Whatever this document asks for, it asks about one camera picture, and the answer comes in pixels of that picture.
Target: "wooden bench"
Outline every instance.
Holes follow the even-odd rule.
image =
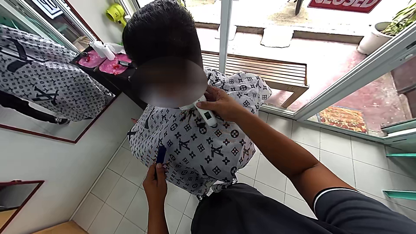
[[[218,69],[219,61],[218,53],[202,51],[204,66]],[[306,64],[304,63],[228,54],[225,74],[232,75],[239,71],[261,76],[272,89],[293,92],[282,104],[283,108],[290,106],[309,88],[306,79]]]

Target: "t-shirt sleeve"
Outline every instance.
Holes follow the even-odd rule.
[[[318,220],[354,234],[410,234],[416,223],[384,204],[347,188],[329,188],[314,199]]]

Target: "patterned doormat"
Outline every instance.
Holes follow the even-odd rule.
[[[367,133],[363,112],[346,107],[330,106],[317,114],[320,123]]]

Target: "yellow hair dryer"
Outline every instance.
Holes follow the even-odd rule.
[[[126,21],[124,19],[124,9],[123,7],[118,4],[114,3],[111,5],[105,12],[105,15],[113,22],[118,22],[123,27],[126,26]]]

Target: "potted plant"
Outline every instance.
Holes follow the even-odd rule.
[[[406,8],[396,14],[392,22],[380,22],[373,25],[369,34],[358,45],[358,52],[366,55],[371,54],[415,20],[416,1],[411,0]]]

